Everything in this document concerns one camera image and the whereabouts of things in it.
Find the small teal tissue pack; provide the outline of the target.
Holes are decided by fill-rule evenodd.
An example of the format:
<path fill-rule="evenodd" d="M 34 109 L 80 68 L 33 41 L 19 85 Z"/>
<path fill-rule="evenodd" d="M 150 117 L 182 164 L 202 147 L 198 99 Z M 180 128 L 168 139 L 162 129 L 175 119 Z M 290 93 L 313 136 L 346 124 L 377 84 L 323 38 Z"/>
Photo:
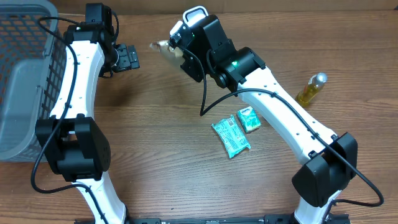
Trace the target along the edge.
<path fill-rule="evenodd" d="M 237 116 L 246 133 L 250 133 L 261 126 L 260 119 L 251 106 L 239 110 Z"/>

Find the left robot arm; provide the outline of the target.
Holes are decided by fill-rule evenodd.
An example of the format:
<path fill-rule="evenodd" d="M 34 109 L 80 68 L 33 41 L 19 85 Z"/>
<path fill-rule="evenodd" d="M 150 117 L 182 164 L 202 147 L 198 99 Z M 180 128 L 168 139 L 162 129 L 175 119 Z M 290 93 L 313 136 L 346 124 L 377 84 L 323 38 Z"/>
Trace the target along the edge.
<path fill-rule="evenodd" d="M 102 3 L 88 3 L 83 22 L 71 21 L 64 35 L 66 67 L 60 93 L 47 119 L 39 119 L 35 135 L 52 172 L 68 183 L 50 193 L 76 188 L 91 209 L 93 223 L 132 223 L 109 176 L 111 148 L 94 119 L 97 82 L 106 73 L 140 67 L 135 47 L 117 44 L 117 15 Z"/>

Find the yellow drink bottle silver cap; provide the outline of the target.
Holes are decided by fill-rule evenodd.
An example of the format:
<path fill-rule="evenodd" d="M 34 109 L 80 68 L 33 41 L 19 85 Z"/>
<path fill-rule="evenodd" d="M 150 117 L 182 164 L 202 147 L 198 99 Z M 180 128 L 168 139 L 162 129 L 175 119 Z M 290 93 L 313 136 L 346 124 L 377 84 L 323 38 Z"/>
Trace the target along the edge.
<path fill-rule="evenodd" d="M 323 89 L 327 80 L 328 76 L 326 73 L 320 72 L 313 75 L 304 89 L 295 97 L 296 102 L 303 108 L 307 107 L 314 97 Z"/>

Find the brown nut pouch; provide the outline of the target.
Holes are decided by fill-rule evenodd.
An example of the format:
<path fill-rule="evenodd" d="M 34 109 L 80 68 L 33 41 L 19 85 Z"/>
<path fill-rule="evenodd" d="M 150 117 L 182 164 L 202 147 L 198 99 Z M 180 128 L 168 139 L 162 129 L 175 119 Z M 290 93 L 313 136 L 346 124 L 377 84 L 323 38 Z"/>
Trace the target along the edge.
<path fill-rule="evenodd" d="M 184 63 L 183 52 L 178 48 L 173 48 L 169 45 L 168 40 L 160 40 L 158 42 L 150 43 L 150 48 L 159 52 L 166 61 L 172 66 L 180 69 Z"/>

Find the mint green snack packet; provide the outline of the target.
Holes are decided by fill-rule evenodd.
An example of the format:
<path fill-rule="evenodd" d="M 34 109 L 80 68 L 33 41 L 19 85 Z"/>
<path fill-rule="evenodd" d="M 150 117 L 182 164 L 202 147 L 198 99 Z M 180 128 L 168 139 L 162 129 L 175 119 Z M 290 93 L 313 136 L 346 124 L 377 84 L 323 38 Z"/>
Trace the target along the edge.
<path fill-rule="evenodd" d="M 223 142 L 230 159 L 243 150 L 251 148 L 251 145 L 241 131 L 233 115 L 229 118 L 222 119 L 218 123 L 212 124 L 211 127 L 216 131 Z"/>

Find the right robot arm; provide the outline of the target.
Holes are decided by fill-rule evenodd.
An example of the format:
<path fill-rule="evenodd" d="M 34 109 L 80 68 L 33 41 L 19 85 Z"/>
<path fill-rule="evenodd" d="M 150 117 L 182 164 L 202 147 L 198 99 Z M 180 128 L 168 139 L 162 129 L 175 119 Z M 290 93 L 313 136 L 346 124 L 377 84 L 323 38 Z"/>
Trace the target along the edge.
<path fill-rule="evenodd" d="M 348 223 L 330 210 L 356 175 L 358 143 L 308 114 L 249 47 L 236 49 L 217 16 L 202 6 L 183 13 L 170 31 L 167 52 L 197 82 L 207 77 L 252 106 L 284 139 L 299 163 L 292 183 L 300 201 L 291 215 L 267 215 L 286 223 Z"/>

